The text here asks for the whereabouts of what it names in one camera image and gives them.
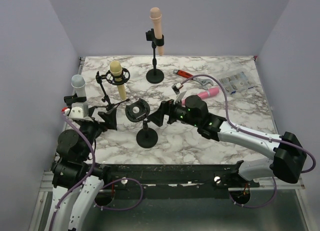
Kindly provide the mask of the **pink microphone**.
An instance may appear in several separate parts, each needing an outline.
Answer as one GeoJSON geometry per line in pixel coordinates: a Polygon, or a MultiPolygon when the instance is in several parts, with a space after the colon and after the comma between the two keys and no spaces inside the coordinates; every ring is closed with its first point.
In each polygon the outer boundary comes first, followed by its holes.
{"type": "MultiPolygon", "coordinates": [[[[208,90],[205,90],[203,92],[197,93],[196,95],[201,99],[207,99],[210,97],[214,97],[216,95],[218,95],[220,92],[220,89],[218,87],[213,87],[213,88],[209,88],[208,90]]],[[[181,104],[184,106],[185,102],[186,102],[186,94],[188,93],[188,91],[185,89],[180,93],[180,102],[181,104]]]]}

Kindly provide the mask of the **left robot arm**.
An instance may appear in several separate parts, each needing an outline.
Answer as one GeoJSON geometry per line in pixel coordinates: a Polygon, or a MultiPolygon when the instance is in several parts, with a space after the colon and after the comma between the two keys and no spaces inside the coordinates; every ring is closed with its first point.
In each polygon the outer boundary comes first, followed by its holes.
{"type": "Polygon", "coordinates": [[[45,230],[80,231],[100,189],[107,188],[111,176],[96,163],[96,139],[101,133],[117,128],[117,109],[97,114],[95,107],[85,109],[79,104],[64,108],[62,118],[69,125],[58,137],[59,159],[51,166],[52,202],[45,230]]]}

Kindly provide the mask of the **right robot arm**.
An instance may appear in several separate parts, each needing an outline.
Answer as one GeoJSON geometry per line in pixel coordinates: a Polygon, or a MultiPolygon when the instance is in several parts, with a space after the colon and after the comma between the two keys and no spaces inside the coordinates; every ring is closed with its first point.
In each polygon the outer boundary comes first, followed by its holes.
{"type": "Polygon", "coordinates": [[[230,182],[236,187],[258,178],[276,177],[289,184],[296,184],[300,178],[307,155],[291,132],[270,134],[233,124],[210,113],[207,103],[197,95],[187,97],[184,105],[172,99],[162,101],[148,120],[160,127],[165,116],[168,124],[180,121],[191,125],[208,140],[236,144],[262,154],[262,159],[237,162],[236,170],[230,174],[230,182]]]}

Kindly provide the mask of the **black clip round-base stand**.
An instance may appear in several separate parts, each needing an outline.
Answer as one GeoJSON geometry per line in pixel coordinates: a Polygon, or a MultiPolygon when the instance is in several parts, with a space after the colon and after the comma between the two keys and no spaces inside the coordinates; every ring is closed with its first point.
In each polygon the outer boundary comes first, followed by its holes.
{"type": "Polygon", "coordinates": [[[64,103],[66,104],[67,107],[71,107],[72,104],[74,103],[84,103],[87,101],[86,96],[78,97],[77,94],[75,93],[74,95],[69,95],[69,96],[64,96],[63,97],[64,103]]]}

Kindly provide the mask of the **black shock-mount round-base stand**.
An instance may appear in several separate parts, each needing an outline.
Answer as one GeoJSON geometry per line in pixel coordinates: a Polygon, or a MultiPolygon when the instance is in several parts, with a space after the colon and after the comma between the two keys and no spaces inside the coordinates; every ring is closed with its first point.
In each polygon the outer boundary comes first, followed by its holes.
{"type": "Polygon", "coordinates": [[[136,134],[136,142],[140,147],[145,149],[154,147],[158,142],[157,132],[148,126],[149,113],[150,106],[142,98],[139,98],[138,101],[125,106],[125,115],[130,122],[142,122],[142,129],[140,129],[136,134]]]}

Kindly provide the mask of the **white grey-headed microphone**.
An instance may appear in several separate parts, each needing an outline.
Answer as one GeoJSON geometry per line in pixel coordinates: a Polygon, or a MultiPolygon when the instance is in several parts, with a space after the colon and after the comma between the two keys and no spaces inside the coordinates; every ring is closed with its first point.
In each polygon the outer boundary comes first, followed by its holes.
{"type": "Polygon", "coordinates": [[[75,74],[71,78],[71,86],[74,88],[76,95],[81,98],[81,97],[86,97],[86,82],[83,78],[82,75],[80,74],[75,74]]]}

